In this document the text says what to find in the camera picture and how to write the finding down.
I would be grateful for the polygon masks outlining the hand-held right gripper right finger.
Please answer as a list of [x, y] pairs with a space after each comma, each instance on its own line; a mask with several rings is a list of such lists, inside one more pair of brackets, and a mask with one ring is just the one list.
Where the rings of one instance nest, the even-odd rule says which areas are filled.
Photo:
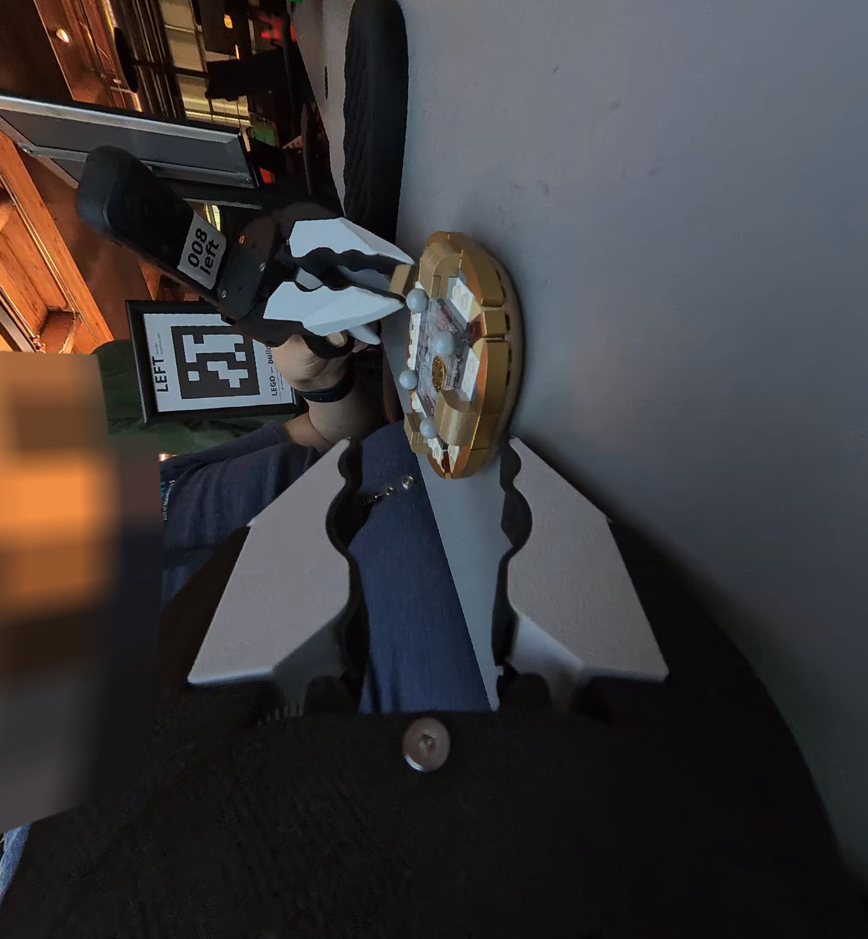
[[500, 457], [495, 664], [547, 682], [662, 682], [668, 667], [608, 518], [512, 438]]

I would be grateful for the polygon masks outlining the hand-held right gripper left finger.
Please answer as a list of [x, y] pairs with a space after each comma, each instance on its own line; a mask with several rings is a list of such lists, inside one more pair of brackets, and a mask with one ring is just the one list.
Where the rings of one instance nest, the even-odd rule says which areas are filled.
[[369, 651], [358, 565], [350, 552], [369, 508], [362, 444], [344, 440], [249, 528], [189, 674], [196, 687], [265, 681], [362, 685]]

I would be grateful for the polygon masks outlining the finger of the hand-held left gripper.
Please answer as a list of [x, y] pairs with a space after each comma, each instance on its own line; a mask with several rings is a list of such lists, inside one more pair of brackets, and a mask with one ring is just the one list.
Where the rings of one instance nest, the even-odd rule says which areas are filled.
[[349, 219], [299, 220], [287, 250], [293, 263], [328, 287], [390, 288], [395, 271], [414, 259]]
[[357, 335], [363, 327], [399, 312], [403, 296], [344, 278], [329, 286], [312, 275], [261, 288], [266, 335]]

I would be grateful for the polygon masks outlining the round gold lego model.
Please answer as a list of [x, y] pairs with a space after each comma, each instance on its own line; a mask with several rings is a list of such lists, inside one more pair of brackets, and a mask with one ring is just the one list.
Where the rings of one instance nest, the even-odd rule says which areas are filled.
[[412, 451], [444, 480], [474, 476], [499, 451], [522, 384], [524, 331], [505, 267], [477, 241], [438, 231], [420, 260], [401, 266], [393, 292], [409, 313], [406, 358]]

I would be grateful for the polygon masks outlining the person's left forearm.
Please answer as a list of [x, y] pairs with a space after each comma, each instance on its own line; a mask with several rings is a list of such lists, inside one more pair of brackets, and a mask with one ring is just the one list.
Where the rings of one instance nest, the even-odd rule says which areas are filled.
[[365, 390], [335, 403], [312, 403], [285, 424], [267, 423], [240, 438], [160, 465], [163, 559], [160, 604], [169, 604], [228, 536], [251, 522], [340, 440], [381, 426]]

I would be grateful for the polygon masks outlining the person's left hand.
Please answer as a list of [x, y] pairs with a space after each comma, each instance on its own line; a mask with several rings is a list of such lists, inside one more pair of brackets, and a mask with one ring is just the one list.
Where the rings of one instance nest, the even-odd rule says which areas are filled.
[[279, 346], [271, 346], [274, 365], [291, 388], [319, 390], [338, 382], [347, 371], [355, 341], [349, 334], [329, 337], [293, 335]]

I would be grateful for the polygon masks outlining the grey framed screen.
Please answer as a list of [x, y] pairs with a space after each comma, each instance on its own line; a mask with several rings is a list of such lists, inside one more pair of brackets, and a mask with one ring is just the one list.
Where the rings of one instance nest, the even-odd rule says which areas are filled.
[[260, 185], [240, 131], [221, 126], [0, 92], [0, 132], [72, 186], [88, 154], [104, 146], [127, 151], [168, 181]]

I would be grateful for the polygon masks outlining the black wristband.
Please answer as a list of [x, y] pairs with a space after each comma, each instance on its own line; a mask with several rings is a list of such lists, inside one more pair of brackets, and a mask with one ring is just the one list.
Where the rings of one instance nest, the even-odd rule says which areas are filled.
[[308, 391], [295, 389], [295, 393], [309, 404], [329, 405], [343, 401], [354, 390], [355, 385], [355, 373], [347, 371], [338, 382], [328, 388]]

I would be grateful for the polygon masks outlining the black framed marker sign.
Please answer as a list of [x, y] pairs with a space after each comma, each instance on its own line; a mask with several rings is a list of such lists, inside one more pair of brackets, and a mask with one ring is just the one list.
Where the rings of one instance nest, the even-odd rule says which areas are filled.
[[295, 415], [303, 401], [263, 344], [204, 302], [129, 300], [143, 423]]

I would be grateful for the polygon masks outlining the person's blue jeans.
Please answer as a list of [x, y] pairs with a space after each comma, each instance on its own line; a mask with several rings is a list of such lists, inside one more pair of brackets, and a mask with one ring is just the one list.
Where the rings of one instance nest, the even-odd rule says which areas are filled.
[[364, 440], [362, 468], [362, 495], [404, 474], [414, 475], [416, 485], [370, 508], [349, 547], [369, 623], [360, 711], [489, 711], [420, 465], [400, 426]]

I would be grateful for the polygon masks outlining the black mesh chair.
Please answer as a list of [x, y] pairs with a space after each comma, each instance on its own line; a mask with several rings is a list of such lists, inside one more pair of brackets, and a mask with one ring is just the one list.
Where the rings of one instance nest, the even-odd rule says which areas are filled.
[[408, 43], [395, 1], [356, 1], [346, 36], [343, 207], [346, 217], [394, 241], [409, 91]]

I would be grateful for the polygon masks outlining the small metal clasp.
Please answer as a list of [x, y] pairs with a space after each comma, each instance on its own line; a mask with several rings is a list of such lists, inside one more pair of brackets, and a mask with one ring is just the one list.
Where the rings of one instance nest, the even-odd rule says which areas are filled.
[[416, 485], [416, 477], [412, 474], [400, 475], [398, 478], [381, 487], [379, 491], [364, 495], [363, 503], [372, 508], [384, 499], [390, 499], [411, 491]]

